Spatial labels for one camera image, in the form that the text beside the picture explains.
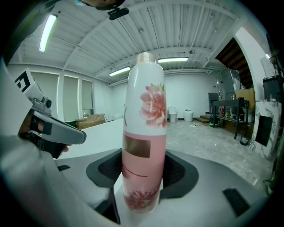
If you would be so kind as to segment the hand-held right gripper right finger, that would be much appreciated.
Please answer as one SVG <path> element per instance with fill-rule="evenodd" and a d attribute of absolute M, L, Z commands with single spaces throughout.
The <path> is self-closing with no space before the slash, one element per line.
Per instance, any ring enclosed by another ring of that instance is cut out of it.
<path fill-rule="evenodd" d="M 124 202 L 120 149 L 55 163 L 83 200 L 116 227 L 244 227 L 267 201 L 226 166 L 168 150 L 154 209 L 136 213 Z"/>

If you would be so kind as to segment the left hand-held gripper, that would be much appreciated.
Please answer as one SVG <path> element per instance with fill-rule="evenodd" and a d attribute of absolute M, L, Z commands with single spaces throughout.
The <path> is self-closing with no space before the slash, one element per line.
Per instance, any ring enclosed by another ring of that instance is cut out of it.
<path fill-rule="evenodd" d="M 43 131 L 39 132 L 42 139 L 62 144 L 82 144 L 85 142 L 87 135 L 84 131 L 51 116 L 52 101 L 44 95 L 28 68 L 15 79 L 15 83 L 31 101 L 31 115 L 44 123 Z"/>

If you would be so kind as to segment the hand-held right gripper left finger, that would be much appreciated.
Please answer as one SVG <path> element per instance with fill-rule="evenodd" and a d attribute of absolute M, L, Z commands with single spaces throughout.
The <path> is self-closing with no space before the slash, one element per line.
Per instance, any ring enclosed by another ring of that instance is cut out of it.
<path fill-rule="evenodd" d="M 18 137 L 31 102 L 0 63 L 0 177 L 30 218 L 44 227 L 115 227 L 71 188 L 47 152 Z"/>

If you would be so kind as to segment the person's left hand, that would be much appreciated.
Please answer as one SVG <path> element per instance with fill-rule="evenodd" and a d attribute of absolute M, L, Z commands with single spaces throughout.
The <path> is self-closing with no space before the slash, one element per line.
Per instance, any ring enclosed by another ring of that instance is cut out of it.
<path fill-rule="evenodd" d="M 19 129 L 18 136 L 26 139 L 26 135 L 30 130 L 42 132 L 44 128 L 44 122 L 36 120 L 33 115 L 28 113 Z"/>

